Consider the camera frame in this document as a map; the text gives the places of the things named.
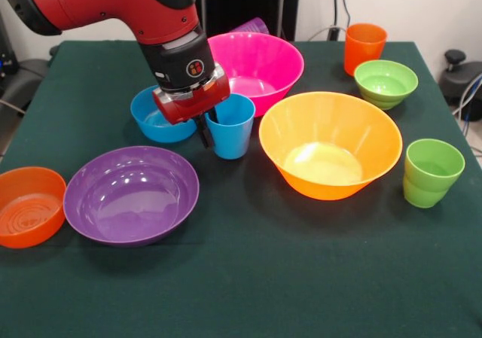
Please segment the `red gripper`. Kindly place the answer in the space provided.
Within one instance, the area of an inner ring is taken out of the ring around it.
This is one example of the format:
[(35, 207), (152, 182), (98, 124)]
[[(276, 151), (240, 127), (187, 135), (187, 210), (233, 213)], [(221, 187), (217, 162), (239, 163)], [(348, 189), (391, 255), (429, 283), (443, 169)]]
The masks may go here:
[(169, 123), (177, 124), (194, 118), (205, 148), (210, 147), (210, 132), (205, 117), (199, 115), (208, 111), (209, 119), (218, 123), (214, 107), (229, 95), (230, 86), (226, 75), (213, 75), (208, 82), (186, 93), (169, 94), (159, 87), (152, 91), (155, 105)]

